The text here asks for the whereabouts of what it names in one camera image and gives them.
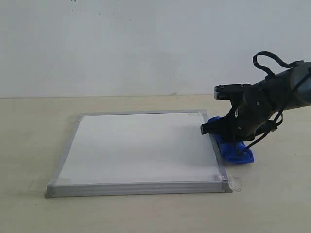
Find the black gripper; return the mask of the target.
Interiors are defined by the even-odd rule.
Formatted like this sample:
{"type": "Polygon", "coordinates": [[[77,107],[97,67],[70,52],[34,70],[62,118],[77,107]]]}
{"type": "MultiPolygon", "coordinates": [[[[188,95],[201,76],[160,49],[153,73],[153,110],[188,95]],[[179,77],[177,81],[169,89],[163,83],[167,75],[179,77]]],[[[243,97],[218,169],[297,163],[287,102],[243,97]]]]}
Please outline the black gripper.
{"type": "Polygon", "coordinates": [[[265,86],[251,85],[242,96],[236,96],[230,102],[231,109],[226,116],[213,117],[201,125],[201,135],[219,135],[225,141],[251,141],[268,130],[277,129],[279,123],[270,119],[275,111],[265,86]]]}

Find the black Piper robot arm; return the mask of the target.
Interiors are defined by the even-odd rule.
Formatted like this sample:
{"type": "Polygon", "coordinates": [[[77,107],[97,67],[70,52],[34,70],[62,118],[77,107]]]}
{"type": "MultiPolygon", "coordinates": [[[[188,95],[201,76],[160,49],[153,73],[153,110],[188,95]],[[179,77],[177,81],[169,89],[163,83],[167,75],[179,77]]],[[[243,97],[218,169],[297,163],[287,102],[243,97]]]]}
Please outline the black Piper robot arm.
{"type": "Polygon", "coordinates": [[[226,116],[201,125],[202,134],[219,135],[224,141],[251,141],[274,131],[280,124],[272,120],[290,109],[311,104],[311,64],[303,62],[269,79],[251,84],[228,84],[214,88],[217,100],[229,100],[226,116]]]}

